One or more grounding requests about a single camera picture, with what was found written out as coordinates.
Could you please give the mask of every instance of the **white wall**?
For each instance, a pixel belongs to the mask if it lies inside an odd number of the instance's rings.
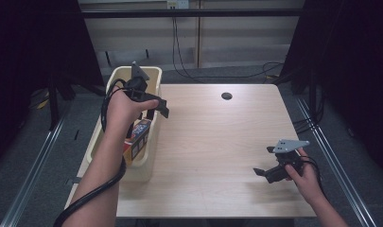
[[[166,1],[112,3],[116,1],[120,0],[79,0],[82,9],[166,9]],[[192,9],[300,9],[303,4],[304,0],[203,0],[199,5],[191,0],[189,5]],[[223,61],[283,61],[297,22],[297,17],[177,18],[181,49],[192,49],[188,52],[194,55],[190,58],[194,67],[216,66]],[[155,49],[169,53],[173,46],[171,18],[86,19],[86,24],[96,51]],[[245,50],[253,53],[243,56]]]

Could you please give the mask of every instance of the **cardboard box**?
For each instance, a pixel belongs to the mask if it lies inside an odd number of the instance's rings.
[[[123,146],[123,155],[127,166],[131,166],[132,160],[138,155],[148,141],[151,121],[142,119],[134,125],[131,138],[126,138]]]

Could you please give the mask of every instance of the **gray floor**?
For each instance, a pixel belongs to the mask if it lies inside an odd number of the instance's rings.
[[[268,74],[278,74],[281,67]],[[262,66],[232,66],[220,68],[189,69],[192,77],[199,77],[203,83],[262,83]],[[176,71],[164,71],[162,83],[195,83],[193,79],[179,76]],[[89,94],[76,87],[77,97],[71,102],[60,100],[69,108],[61,128],[61,133],[47,157],[42,174],[26,203],[18,226],[51,226],[62,210],[73,179],[78,171],[89,139],[91,138],[101,104],[101,97]],[[307,99],[307,92],[295,96],[290,92],[289,83],[279,86],[282,98],[292,121],[303,116],[297,105],[296,97]],[[48,133],[50,120],[47,106],[40,110],[31,110],[26,123],[17,135],[14,143],[0,162],[0,223],[8,211],[14,197],[25,180],[26,174],[43,146]],[[339,160],[357,193],[368,206],[377,226],[383,226],[383,171],[368,157],[364,146],[352,137],[342,117],[326,103],[324,117],[320,126],[337,153]],[[311,131],[299,134],[300,139],[311,141],[306,150],[317,160],[322,172],[324,191],[331,203],[344,216],[351,226],[361,226],[359,219],[347,200],[338,180],[323,156]],[[119,219],[116,226],[133,226],[135,219]],[[208,226],[205,219],[154,219],[161,226]],[[315,218],[296,218],[295,226],[318,226]],[[275,226],[261,219],[246,220],[246,226]]]

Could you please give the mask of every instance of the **hand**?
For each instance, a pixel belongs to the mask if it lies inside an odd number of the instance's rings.
[[[298,152],[302,156],[307,156],[302,148],[299,148]],[[298,190],[301,195],[303,195],[306,202],[312,204],[316,200],[324,199],[324,194],[318,184],[317,174],[311,164],[305,163],[303,165],[303,176],[300,176],[292,165],[286,165],[285,169],[290,178],[297,184]]]
[[[125,135],[130,126],[129,124],[134,122],[142,111],[154,109],[158,104],[159,101],[156,99],[145,102],[134,102],[123,92],[117,91],[112,95],[109,102],[106,132]]]

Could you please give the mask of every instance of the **person's arm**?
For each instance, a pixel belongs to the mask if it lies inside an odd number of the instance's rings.
[[[302,148],[298,149],[298,151],[302,156],[307,156]],[[286,171],[290,178],[297,184],[298,190],[303,195],[305,201],[311,205],[321,226],[348,226],[321,191],[315,170],[311,164],[303,165],[303,176],[300,176],[291,165],[286,165]]]
[[[105,133],[71,203],[117,174],[122,162],[123,143],[131,123],[142,111],[156,108],[157,105],[158,100],[133,102],[122,92],[112,96]],[[114,226],[117,198],[118,183],[80,207],[63,226]]]

